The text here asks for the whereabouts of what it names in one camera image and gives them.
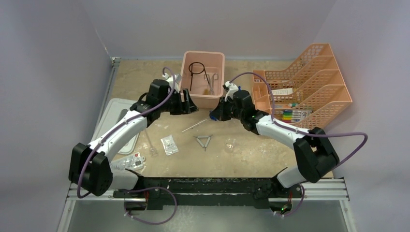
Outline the metal crucible tongs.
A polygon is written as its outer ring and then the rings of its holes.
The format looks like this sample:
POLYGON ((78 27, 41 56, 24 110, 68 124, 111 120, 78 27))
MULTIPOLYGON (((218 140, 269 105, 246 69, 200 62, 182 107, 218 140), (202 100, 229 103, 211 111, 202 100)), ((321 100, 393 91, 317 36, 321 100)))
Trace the metal crucible tongs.
POLYGON ((208 87, 206 87, 206 89, 209 90, 209 95, 215 95, 214 83, 215 83, 216 80, 219 79, 219 74, 214 73, 211 77, 208 74, 204 74, 204 79, 208 83, 208 87))

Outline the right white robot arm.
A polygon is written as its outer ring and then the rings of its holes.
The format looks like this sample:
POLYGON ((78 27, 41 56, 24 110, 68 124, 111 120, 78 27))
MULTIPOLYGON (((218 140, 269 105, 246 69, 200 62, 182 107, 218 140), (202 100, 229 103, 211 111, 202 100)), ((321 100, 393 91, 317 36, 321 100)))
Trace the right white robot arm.
POLYGON ((294 151, 297 165, 279 172, 271 184, 276 196, 284 196, 296 184, 318 182, 339 164, 339 157, 323 129, 308 130, 273 120, 270 114, 255 108, 246 90, 221 97, 210 116, 218 121, 238 119, 247 131, 272 138, 294 151))

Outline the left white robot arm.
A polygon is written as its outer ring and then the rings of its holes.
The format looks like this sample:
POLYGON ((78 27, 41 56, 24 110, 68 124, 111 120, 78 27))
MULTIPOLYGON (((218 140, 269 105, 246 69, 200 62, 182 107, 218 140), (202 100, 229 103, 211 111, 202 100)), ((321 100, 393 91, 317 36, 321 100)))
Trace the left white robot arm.
POLYGON ((125 116, 104 135, 87 145, 78 143, 71 155, 68 179, 95 196, 109 189, 120 189, 133 198, 144 193, 139 175, 130 170, 115 170, 110 166, 114 156, 135 135, 148 128, 161 113, 188 115, 198 111, 188 89, 177 90, 173 79, 155 79, 149 90, 135 102, 125 116))

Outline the black wire tripod stand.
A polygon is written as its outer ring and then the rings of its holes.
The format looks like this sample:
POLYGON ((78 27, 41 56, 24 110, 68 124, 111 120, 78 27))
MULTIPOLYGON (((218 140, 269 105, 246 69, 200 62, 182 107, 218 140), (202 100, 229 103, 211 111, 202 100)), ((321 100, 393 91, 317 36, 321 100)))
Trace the black wire tripod stand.
POLYGON ((188 69, 189 69, 190 77, 191 77, 191 80, 190 80, 190 91, 192 91, 193 76, 194 76, 194 75, 199 75, 199 74, 202 74, 202 73, 206 73, 206 70, 205 70, 205 65, 204 65, 203 63, 197 62, 197 61, 192 62, 192 63, 189 65, 188 69), (201 65, 201 66, 202 66, 202 70, 199 71, 199 72, 194 72, 194 71, 193 71, 194 64, 199 64, 199 65, 201 65))

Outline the spatula with blue clip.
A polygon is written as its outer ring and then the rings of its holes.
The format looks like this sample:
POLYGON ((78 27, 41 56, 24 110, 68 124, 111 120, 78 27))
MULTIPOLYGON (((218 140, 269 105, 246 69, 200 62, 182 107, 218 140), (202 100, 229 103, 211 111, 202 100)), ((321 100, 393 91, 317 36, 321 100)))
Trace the spatula with blue clip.
POLYGON ((217 121, 217 119, 214 116, 211 115, 211 111, 208 111, 207 118, 200 120, 199 122, 193 124, 192 126, 189 126, 188 128, 184 129, 182 131, 182 133, 185 133, 185 132, 187 132, 191 129, 194 129, 195 127, 198 127, 198 126, 200 126, 200 125, 202 125, 202 124, 204 124, 205 122, 208 122, 208 121, 217 121))

